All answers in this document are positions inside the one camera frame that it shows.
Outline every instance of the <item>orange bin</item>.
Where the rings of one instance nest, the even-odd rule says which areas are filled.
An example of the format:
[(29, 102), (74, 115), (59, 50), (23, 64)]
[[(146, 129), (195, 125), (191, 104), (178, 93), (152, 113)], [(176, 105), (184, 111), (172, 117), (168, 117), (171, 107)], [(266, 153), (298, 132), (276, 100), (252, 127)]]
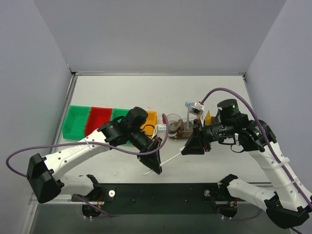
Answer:
[(151, 138), (154, 133), (155, 126), (157, 124), (157, 112), (147, 111), (147, 113), (148, 117), (146, 119), (146, 122), (141, 126), (141, 129), (144, 129), (146, 135), (148, 135)]

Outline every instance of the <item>white table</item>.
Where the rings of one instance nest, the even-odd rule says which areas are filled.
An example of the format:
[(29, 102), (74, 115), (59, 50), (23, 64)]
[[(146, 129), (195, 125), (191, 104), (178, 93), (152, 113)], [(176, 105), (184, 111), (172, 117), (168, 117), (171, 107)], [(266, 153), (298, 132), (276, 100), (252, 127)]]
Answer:
[[(216, 87), (232, 89), (250, 103), (241, 76), (78, 76), (70, 104), (122, 109), (139, 106), (146, 111), (157, 111), (158, 123), (161, 123), (162, 113), (186, 117), (185, 101), (200, 101)], [(234, 97), (225, 92), (213, 93), (205, 102), (205, 110), (210, 110), (214, 116), (217, 103), (228, 98)], [(251, 118), (240, 101), (238, 105), (241, 112)], [(66, 142), (71, 141), (60, 139), (60, 143)], [(185, 142), (168, 139), (160, 150), (161, 161), (177, 154)], [(121, 148), (136, 150), (133, 146)], [(216, 142), (205, 155), (177, 157), (163, 166), (160, 175), (151, 173), (143, 176), (147, 170), (136, 156), (111, 150), (94, 156), (68, 174), (92, 174), (101, 183), (207, 183), (218, 182), (228, 174), (237, 175), (247, 182), (269, 182), (248, 153), (233, 153), (229, 146)]]

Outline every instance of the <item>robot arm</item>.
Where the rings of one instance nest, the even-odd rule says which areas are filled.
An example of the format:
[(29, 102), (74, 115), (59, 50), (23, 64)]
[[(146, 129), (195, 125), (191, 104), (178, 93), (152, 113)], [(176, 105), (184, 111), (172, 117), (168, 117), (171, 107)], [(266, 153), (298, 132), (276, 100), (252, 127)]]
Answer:
[[(38, 202), (48, 202), (59, 194), (99, 197), (101, 186), (93, 175), (72, 176), (66, 175), (66, 173), (94, 155), (110, 149), (106, 146), (88, 142), (94, 141), (119, 146), (129, 140), (140, 150), (140, 153), (157, 149), (162, 139), (157, 136), (150, 139), (140, 129), (147, 117), (146, 111), (135, 107), (129, 111), (127, 116), (106, 122), (80, 141), (87, 144), (72, 146), (44, 157), (39, 154), (32, 156), (28, 164), (27, 179)], [(161, 173), (159, 151), (138, 157), (138, 159), (156, 173)]]
[[(217, 107), (217, 122), (204, 126), (202, 121), (194, 121), (193, 134), (182, 150), (182, 155), (204, 154), (211, 150), (211, 142), (227, 144), (223, 143), (224, 140), (232, 138), (234, 144), (241, 145), (258, 162), (275, 191), (256, 187), (235, 175), (228, 175), (218, 183), (221, 194), (226, 199), (240, 198), (263, 209), (281, 228), (301, 225), (309, 218), (308, 213), (311, 212), (303, 195), (311, 201), (312, 194), (302, 185), (289, 166), (289, 159), (280, 151), (270, 127), (260, 120), (280, 162), (272, 155), (256, 122), (248, 120), (248, 116), (239, 111), (235, 99), (222, 101)], [(296, 186), (300, 186), (303, 195)]]

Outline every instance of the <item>white stick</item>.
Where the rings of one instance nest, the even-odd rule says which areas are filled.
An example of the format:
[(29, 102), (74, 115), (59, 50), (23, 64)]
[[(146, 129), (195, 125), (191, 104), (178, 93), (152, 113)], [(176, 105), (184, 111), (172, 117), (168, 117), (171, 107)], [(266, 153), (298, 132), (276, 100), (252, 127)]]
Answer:
[[(177, 155), (171, 157), (170, 159), (168, 159), (167, 161), (164, 161), (163, 163), (160, 164), (160, 166), (165, 165), (167, 162), (170, 162), (172, 159), (174, 159), (175, 157), (178, 157), (181, 153), (178, 153)], [(149, 170), (146, 173), (144, 173), (143, 175), (146, 176), (149, 173), (153, 172), (153, 170)]]

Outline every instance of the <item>wall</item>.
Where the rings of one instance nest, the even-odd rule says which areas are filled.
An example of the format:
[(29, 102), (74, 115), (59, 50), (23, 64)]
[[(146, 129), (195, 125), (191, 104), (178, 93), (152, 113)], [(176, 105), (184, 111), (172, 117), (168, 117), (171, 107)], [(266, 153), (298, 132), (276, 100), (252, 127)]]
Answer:
[(285, 0), (34, 0), (75, 72), (238, 75)]
[[(311, 181), (312, 1), (288, 0), (247, 71), (251, 101), (305, 186)], [(312, 219), (304, 225), (310, 233)]]
[[(0, 0), (0, 233), (20, 233), (31, 194), (5, 159), (20, 148), (53, 142), (70, 78), (34, 3)], [(34, 153), (16, 156), (13, 167), (26, 173)]]

